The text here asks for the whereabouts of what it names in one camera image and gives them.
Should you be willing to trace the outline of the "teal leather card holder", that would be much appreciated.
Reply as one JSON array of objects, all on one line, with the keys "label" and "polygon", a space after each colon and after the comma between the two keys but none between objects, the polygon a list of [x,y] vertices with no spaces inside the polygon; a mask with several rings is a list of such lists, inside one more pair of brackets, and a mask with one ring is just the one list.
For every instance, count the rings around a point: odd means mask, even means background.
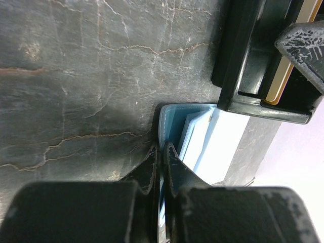
[{"label": "teal leather card holder", "polygon": [[165,105],[159,115],[159,144],[171,142],[180,160],[213,185],[224,181],[249,119],[216,104]]}]

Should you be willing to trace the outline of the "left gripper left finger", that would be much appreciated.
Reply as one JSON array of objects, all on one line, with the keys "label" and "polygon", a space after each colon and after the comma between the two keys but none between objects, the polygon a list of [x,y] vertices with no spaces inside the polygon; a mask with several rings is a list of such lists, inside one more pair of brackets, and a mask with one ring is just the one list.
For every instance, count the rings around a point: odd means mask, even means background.
[{"label": "left gripper left finger", "polygon": [[14,196],[1,242],[158,242],[159,154],[118,181],[35,182]]}]

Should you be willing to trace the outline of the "black plastic tray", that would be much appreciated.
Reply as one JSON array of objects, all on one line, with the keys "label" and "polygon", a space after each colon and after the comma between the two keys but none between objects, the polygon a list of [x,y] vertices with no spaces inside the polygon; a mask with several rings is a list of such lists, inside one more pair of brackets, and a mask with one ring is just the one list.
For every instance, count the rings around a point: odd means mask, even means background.
[{"label": "black plastic tray", "polygon": [[249,116],[307,124],[323,100],[294,66],[277,105],[263,99],[283,56],[275,41],[304,1],[230,1],[212,83],[221,89],[218,108]]}]

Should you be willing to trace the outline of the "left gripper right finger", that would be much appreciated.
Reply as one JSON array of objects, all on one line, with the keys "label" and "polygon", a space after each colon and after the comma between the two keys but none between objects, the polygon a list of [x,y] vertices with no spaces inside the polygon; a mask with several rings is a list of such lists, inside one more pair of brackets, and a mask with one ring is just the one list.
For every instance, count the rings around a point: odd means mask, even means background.
[{"label": "left gripper right finger", "polygon": [[319,242],[287,187],[213,187],[164,146],[166,237],[171,242]]}]

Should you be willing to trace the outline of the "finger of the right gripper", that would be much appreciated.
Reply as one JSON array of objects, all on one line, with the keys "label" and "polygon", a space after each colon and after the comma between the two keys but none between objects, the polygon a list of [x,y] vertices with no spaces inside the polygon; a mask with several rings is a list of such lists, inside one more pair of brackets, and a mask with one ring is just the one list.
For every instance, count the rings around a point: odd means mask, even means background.
[{"label": "finger of the right gripper", "polygon": [[275,47],[323,94],[323,21],[290,25]]}]

